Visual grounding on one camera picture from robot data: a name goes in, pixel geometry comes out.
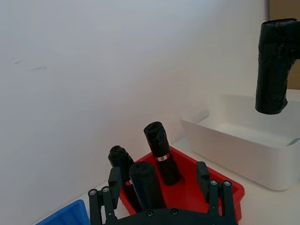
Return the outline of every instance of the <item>screw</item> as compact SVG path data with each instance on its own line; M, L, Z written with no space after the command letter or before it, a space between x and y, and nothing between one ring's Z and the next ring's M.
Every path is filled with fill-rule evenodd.
M96 193L95 190L91 190L91 191L90 191L90 195L94 195L95 193Z
M230 185L231 185L231 183L228 182L228 181L225 181L224 184L225 184L226 186L230 186Z
M177 215L178 214L178 210L177 209L172 209L171 210L171 214L172 215Z
M151 211L151 210L147 211L146 215L148 217L152 217L153 216L153 211Z

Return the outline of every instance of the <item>white table surface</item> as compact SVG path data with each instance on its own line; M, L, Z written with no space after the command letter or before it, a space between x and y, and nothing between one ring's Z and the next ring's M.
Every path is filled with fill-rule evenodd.
M246 194L241 201L242 219L239 222L240 225L300 224L300 183L287 191L272 191L192 152L186 137L171 145L197 161L204 161L210 168L243 185ZM100 190L106 185L107 182L98 186L97 189ZM84 194L78 199L84 200L88 215L90 215L88 195ZM117 218L129 215L121 200L119 200L115 215ZM105 222L103 207L102 218Z

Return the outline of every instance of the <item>white wall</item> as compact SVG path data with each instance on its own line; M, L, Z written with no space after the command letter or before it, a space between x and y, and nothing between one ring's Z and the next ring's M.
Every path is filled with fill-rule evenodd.
M261 0L10 0L0 6L0 220L30 224L138 159L143 128L210 91L254 94Z

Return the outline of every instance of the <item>red and white label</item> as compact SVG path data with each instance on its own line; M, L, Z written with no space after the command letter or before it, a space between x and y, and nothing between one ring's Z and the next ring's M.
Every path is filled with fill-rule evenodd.
M129 180L129 181L126 181L126 182L125 182L125 185L126 185L126 186L130 186L130 185L132 185L132 181L131 181L131 180Z
M156 161L161 162L161 161L165 161L166 159L168 159L170 157L170 154L166 154L165 156L159 157L159 158L155 158Z

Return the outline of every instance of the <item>black trash bag roll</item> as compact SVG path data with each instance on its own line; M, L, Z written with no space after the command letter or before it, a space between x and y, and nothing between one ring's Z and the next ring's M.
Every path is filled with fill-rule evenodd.
M258 79L255 108L278 114L287 105L287 76L299 58L300 22L296 19L267 21L259 40Z
M130 167L129 175L140 200L142 210L166 208L158 175L151 163L134 163Z
M142 208L129 177L129 169L134 161L126 150L118 145L112 147L109 152L108 159L112 167L120 168L124 192L135 211L141 212Z
M162 123L149 124L144 129L144 133L164 183L166 185L175 184L180 180L180 172L172 157L167 134Z

